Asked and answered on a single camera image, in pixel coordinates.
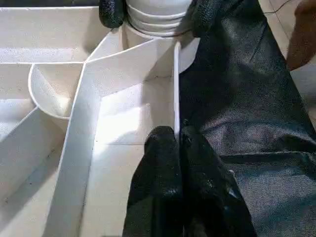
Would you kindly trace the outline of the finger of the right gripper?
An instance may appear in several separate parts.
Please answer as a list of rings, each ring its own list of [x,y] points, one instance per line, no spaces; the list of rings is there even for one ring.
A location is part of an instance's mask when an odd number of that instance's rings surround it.
[[[236,3],[237,0],[192,0],[177,29],[191,31],[195,38],[204,37]]]
[[[107,28],[120,27],[126,16],[126,0],[99,0],[99,19]]]

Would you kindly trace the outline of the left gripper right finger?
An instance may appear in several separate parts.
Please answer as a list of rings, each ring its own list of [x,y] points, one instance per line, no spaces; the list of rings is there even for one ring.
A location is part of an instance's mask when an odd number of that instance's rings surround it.
[[[187,237],[255,237],[233,173],[194,127],[181,130],[181,168]]]

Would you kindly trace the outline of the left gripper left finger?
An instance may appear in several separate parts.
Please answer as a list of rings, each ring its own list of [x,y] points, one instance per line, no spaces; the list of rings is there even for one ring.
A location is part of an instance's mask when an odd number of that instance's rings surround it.
[[[169,126],[154,128],[131,180],[122,235],[181,237],[183,189],[178,144]]]

